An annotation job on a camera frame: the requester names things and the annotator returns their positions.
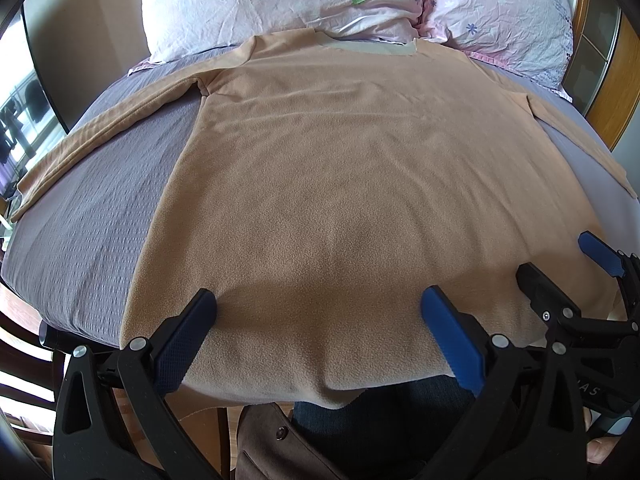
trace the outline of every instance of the pillowcase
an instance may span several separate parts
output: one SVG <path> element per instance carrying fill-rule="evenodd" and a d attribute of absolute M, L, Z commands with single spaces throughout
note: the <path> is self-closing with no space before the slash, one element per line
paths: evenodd
<path fill-rule="evenodd" d="M 568 0 L 424 0 L 418 31 L 561 91 L 574 51 Z"/>
<path fill-rule="evenodd" d="M 421 14 L 422 0 L 142 0 L 150 62 L 303 27 L 334 38 L 409 43 Z"/>

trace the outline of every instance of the person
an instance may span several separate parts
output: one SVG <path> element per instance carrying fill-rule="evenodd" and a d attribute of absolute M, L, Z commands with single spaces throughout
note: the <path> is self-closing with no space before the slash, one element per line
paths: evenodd
<path fill-rule="evenodd" d="M 338 410 L 296 402 L 290 419 L 276 404 L 247 406 L 235 479 L 413 479 L 472 402 L 455 378 L 437 376 L 370 388 Z M 590 442 L 589 462 L 603 462 L 616 442 Z"/>

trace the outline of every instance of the jeans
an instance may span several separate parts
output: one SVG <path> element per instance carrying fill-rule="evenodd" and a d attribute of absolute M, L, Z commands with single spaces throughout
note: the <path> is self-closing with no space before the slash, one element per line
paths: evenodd
<path fill-rule="evenodd" d="M 353 480 L 414 478 L 474 396 L 438 376 L 364 391 L 339 410 L 297 402 L 292 423 Z"/>

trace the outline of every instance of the mattress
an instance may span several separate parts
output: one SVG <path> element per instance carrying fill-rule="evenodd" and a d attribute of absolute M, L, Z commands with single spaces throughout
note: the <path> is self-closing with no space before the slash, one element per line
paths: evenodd
<path fill-rule="evenodd" d="M 375 48 L 355 42 L 348 47 Z M 392 49 L 383 48 L 386 54 Z M 79 124 L 147 84 L 227 50 L 208 51 L 126 76 L 98 98 Z M 524 78 L 491 69 L 540 95 L 601 142 L 567 101 Z M 117 345 L 138 255 L 199 105 L 200 93 L 194 89 L 110 140 L 69 171 L 18 222 L 2 277 L 51 326 Z M 639 253 L 638 201 L 565 136 L 548 124 L 542 127 L 576 174 L 610 245 Z"/>

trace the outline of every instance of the beige wall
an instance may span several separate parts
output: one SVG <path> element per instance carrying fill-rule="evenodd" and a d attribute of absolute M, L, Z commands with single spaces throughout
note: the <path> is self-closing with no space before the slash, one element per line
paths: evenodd
<path fill-rule="evenodd" d="M 140 0 L 26 0 L 34 63 L 69 127 L 149 55 Z"/>

